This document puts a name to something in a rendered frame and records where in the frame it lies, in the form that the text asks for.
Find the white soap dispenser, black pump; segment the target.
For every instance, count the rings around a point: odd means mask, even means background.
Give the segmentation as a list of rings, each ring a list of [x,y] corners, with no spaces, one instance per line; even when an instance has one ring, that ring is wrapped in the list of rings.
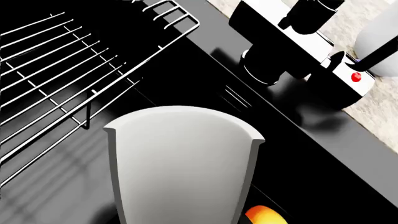
[[[398,0],[362,29],[354,51],[359,67],[380,77],[398,77]]]

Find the orange and yellow fruit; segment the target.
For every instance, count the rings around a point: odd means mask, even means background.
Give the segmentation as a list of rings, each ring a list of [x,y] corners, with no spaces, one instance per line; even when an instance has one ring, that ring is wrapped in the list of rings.
[[[275,210],[263,205],[256,205],[245,213],[252,224],[288,224]]]

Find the black sink basin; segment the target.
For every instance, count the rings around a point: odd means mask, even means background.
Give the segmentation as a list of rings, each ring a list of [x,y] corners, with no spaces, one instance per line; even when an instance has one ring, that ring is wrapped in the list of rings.
[[[37,1],[0,0],[0,26]],[[263,205],[288,224],[398,224],[398,204],[366,171],[398,154],[343,110],[315,94],[306,79],[283,73],[275,85],[247,74],[242,54],[252,44],[206,0],[177,0],[198,29],[133,71],[140,82],[82,129],[0,189],[0,224],[120,224],[106,123],[159,106],[196,106],[228,113],[256,128],[254,176],[237,224]]]

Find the chrome faucet with black spout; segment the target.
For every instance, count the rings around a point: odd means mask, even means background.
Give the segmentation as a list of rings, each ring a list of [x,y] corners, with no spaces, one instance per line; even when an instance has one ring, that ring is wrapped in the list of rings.
[[[252,46],[242,54],[241,65],[249,76],[265,85],[275,85],[283,73],[306,79],[316,95],[337,110],[358,102],[373,87],[375,79],[354,70],[346,52],[333,53],[333,42],[320,35],[282,30],[278,23],[292,7],[280,0],[240,0],[229,25]]]

